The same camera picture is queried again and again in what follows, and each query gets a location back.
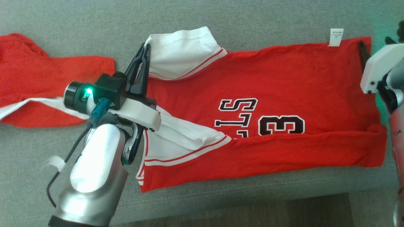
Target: gray couch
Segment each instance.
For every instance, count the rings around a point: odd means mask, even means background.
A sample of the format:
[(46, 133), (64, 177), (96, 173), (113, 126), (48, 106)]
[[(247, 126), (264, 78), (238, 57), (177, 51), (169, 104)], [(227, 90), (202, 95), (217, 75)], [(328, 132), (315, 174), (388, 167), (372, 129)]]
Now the gray couch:
[[(386, 35), (395, 37), (403, 16), (399, 0), (20, 0), (0, 1), (0, 35), (19, 32), (49, 55), (103, 55), (124, 70), (149, 34), (208, 26), (230, 51), (270, 45), (327, 42), (330, 28), (345, 28), (343, 38), (372, 36), (373, 49)], [(382, 121), (387, 114), (379, 101)], [(54, 169), (41, 170), (52, 155), (65, 157), (84, 126), (23, 129), (0, 124), (0, 226), (46, 226), (53, 207), (45, 188)], [(188, 183), (140, 193), (130, 177), (112, 223), (126, 223), (270, 200), (292, 200), (380, 187), (396, 187), (390, 146), (377, 168), (314, 168), (296, 172)], [(68, 171), (53, 185), (56, 197)]]

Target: red fabric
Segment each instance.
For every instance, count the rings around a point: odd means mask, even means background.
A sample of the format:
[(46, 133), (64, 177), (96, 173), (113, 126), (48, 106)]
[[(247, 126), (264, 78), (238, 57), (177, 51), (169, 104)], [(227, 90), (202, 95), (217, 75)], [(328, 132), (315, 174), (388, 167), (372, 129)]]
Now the red fabric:
[[(28, 98), (63, 96), (73, 80), (94, 83), (113, 74), (114, 59), (101, 56), (49, 57), (21, 34), (0, 36), (0, 107)], [(69, 126), (84, 120), (38, 102), (29, 102), (1, 122), (24, 128)]]
[[(148, 96), (170, 114), (237, 139), (182, 164), (144, 166), (141, 190), (319, 166), (380, 166), (386, 128), (375, 96), (360, 88), (359, 40), (370, 49), (370, 37), (343, 40), (340, 47), (272, 46), (229, 53), (186, 80), (149, 80)], [(258, 103), (253, 111), (242, 111), (247, 104), (219, 110), (222, 99), (240, 98)], [(242, 113), (251, 113), (248, 127), (215, 127), (215, 120), (240, 121)], [(287, 134), (293, 129), (287, 124), (286, 131), (259, 136), (262, 116), (299, 116), (305, 131)], [(236, 130), (248, 130), (249, 138)]]

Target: white label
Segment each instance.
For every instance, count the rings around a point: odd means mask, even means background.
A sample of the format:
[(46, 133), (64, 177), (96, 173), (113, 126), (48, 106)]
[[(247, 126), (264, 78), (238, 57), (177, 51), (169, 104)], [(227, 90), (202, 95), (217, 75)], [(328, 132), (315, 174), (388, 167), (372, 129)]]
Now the white label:
[(344, 33), (343, 28), (331, 28), (329, 46), (339, 46), (342, 39), (342, 33)]
[(62, 169), (65, 167), (65, 165), (65, 161), (61, 157), (52, 156), (43, 164), (42, 169), (46, 166), (54, 166), (59, 172), (62, 172)]

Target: green led light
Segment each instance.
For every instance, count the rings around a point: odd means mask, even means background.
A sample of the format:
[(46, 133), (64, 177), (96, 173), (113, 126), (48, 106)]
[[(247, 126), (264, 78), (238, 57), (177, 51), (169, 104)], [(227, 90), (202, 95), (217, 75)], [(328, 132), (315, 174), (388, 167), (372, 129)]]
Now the green led light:
[(90, 96), (92, 92), (93, 92), (93, 90), (92, 90), (91, 88), (87, 88), (85, 95), (86, 95), (86, 96)]

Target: silver robot arm segment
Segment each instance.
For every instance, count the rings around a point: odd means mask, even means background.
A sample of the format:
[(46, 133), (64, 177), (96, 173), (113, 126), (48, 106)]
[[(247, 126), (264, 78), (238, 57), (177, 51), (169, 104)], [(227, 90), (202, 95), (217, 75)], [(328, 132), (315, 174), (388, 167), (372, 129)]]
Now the silver robot arm segment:
[(109, 226), (128, 177), (121, 164), (125, 134), (112, 124), (95, 129), (59, 196), (50, 226)]

